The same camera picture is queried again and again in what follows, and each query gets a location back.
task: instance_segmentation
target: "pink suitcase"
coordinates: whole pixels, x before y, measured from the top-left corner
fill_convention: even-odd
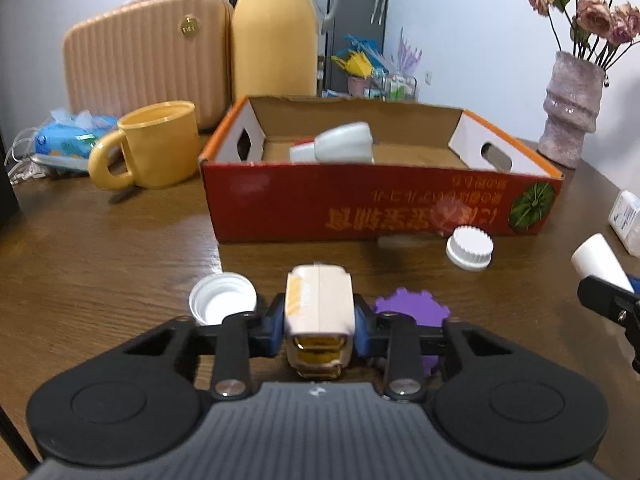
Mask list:
[[[227,0],[135,0],[79,23],[63,48],[71,111],[186,100],[200,129],[215,126],[231,101],[232,12]]]

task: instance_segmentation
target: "box handle hole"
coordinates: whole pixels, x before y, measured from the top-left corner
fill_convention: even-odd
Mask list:
[[[480,155],[496,170],[502,173],[511,171],[511,157],[500,148],[496,148],[492,143],[484,143],[480,148]]]
[[[246,130],[242,129],[242,134],[238,138],[238,156],[242,162],[246,162],[249,158],[249,151],[251,151],[251,138]]]

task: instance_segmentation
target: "cardboard box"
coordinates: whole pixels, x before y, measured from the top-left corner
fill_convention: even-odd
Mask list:
[[[329,128],[369,123],[375,165],[291,164],[289,148]],[[537,233],[562,173],[467,110],[361,99],[238,101],[200,156],[220,242]]]

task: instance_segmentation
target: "green leaf logo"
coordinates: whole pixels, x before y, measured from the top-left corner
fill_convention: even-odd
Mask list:
[[[536,182],[511,204],[509,225],[518,232],[526,232],[549,213],[556,192],[548,182]]]

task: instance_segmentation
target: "white wall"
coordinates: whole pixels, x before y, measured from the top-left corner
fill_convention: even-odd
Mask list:
[[[622,3],[625,0],[614,0]],[[630,0],[640,6],[640,0]],[[570,50],[568,23],[554,23]],[[395,54],[400,28],[423,49],[416,77],[420,100],[469,108],[511,135],[538,140],[556,40],[548,19],[527,0],[389,0],[385,54]],[[609,72],[598,129],[584,158],[619,187],[640,191],[640,46]],[[424,73],[433,73],[431,85]]]
[[[127,0],[0,0],[0,128],[5,144],[67,106],[62,40]]]

